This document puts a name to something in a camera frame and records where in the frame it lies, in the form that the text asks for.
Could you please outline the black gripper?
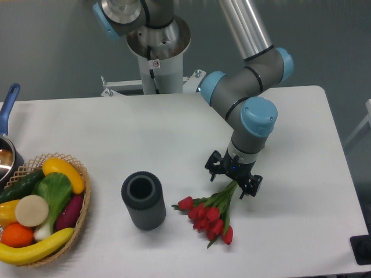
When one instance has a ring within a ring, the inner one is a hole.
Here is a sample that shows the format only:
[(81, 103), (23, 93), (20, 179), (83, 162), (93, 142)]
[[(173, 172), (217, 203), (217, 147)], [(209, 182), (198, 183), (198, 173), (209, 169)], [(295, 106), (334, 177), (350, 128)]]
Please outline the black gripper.
[(211, 181), (213, 181), (218, 174), (225, 174), (227, 177), (235, 180), (242, 189), (242, 193), (239, 197), (240, 199), (243, 199), (244, 196), (255, 197), (263, 177), (250, 174), (255, 162), (245, 164), (238, 162), (238, 159), (239, 156), (232, 158), (230, 155), (225, 155), (223, 158), (220, 152), (215, 150), (209, 156), (205, 164), (205, 169), (209, 171)]

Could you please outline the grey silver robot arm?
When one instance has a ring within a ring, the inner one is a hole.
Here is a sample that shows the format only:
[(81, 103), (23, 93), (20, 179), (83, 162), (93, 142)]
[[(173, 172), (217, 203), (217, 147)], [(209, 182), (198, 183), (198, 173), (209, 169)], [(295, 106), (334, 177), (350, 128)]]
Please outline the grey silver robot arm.
[[(273, 45), (253, 2), (219, 4), (245, 66), (233, 76), (215, 71), (197, 83), (203, 99), (233, 130), (225, 154), (213, 152), (205, 167), (212, 176), (236, 181), (243, 195), (255, 196), (262, 178), (252, 168), (278, 117), (276, 106), (261, 94), (292, 74), (293, 60)], [(183, 54), (191, 36), (173, 1), (98, 1), (93, 13), (109, 37), (126, 38), (138, 59), (144, 94), (185, 90)]]

